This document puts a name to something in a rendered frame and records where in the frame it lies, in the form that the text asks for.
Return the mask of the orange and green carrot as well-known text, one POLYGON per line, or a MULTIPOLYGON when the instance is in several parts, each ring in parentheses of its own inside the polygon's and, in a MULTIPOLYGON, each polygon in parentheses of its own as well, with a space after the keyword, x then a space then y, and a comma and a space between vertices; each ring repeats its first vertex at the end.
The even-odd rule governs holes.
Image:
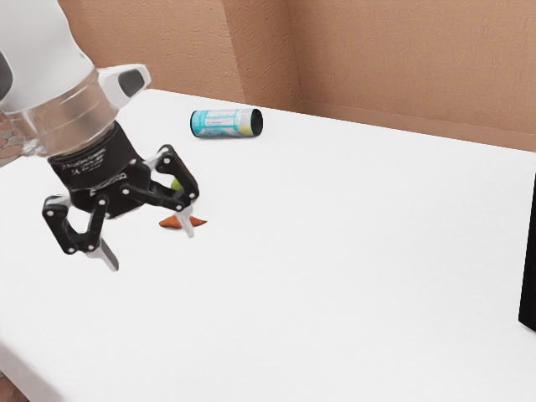
MULTIPOLYGON (((170 189, 174 191, 182 191, 183 187, 179 181, 174 178, 171 182, 170 189)), ((196 218, 192 215, 189 216, 189 222, 193 227, 199 227, 203 224, 206 224, 207 221, 204 219, 196 218)), ((180 223, 179 219, 175 215, 171 215, 159 222, 159 226, 167 229, 181 229, 183 226, 180 223)))

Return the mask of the black box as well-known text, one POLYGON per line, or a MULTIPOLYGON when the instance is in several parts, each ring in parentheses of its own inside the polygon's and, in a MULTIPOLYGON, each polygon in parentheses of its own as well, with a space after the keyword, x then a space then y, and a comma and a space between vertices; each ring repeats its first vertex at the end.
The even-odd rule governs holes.
POLYGON ((536 332, 536 175, 528 227, 528 239, 523 270, 518 320, 536 332))

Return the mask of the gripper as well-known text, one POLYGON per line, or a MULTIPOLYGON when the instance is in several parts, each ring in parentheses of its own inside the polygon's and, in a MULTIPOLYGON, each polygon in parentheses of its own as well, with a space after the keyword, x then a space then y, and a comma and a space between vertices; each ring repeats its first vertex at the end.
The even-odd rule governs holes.
POLYGON ((199 196, 198 183, 171 145, 142 160, 115 121, 95 143, 70 155, 49 157, 48 163, 70 195, 47 197, 42 215, 66 255, 83 252, 118 271, 119 261, 101 234, 106 214, 114 219, 142 204, 172 210, 187 236, 194 237, 190 217, 199 196), (153 181, 154 172, 175 178, 182 190, 153 181), (84 233, 69 222, 72 204, 90 213, 84 233))

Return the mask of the teal printed can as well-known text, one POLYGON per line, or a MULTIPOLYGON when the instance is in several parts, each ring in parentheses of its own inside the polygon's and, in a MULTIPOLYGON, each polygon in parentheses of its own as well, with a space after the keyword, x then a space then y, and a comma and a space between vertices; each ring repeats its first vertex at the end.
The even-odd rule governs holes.
POLYGON ((257 137, 263 126, 259 109, 194 111, 190 117, 191 132, 198 138, 257 137))

